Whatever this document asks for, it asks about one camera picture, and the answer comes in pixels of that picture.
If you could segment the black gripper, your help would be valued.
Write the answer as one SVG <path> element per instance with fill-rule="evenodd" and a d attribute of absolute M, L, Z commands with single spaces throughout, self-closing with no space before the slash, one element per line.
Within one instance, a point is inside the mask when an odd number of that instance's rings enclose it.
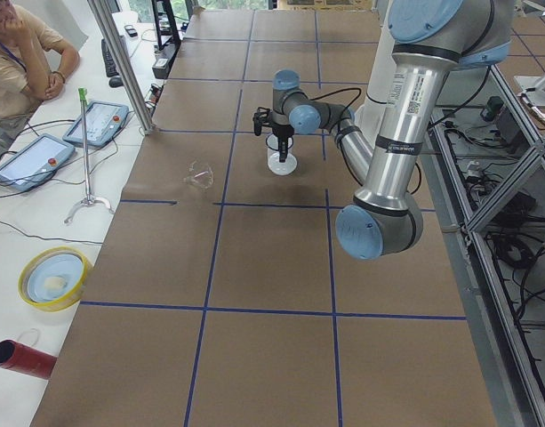
<path fill-rule="evenodd" d="M 289 154 L 289 141 L 293 137 L 293 127 L 274 123 L 271 128 L 272 133 L 277 137 L 278 161 L 285 162 Z"/>

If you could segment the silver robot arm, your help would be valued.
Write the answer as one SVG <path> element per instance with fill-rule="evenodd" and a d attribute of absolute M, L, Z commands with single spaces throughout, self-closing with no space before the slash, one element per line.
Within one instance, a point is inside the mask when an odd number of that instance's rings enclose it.
<path fill-rule="evenodd" d="M 408 184 L 431 113 L 449 74 L 488 67 L 509 53 L 514 5 L 510 1 L 395 1 L 387 10 L 377 53 L 393 66 L 380 84 L 378 111 L 311 100 L 299 75 L 278 71 L 268 126 L 286 158 L 295 134 L 330 133 L 359 182 L 351 205 L 336 217 L 341 247 L 372 260 L 414 246 L 421 211 Z"/>

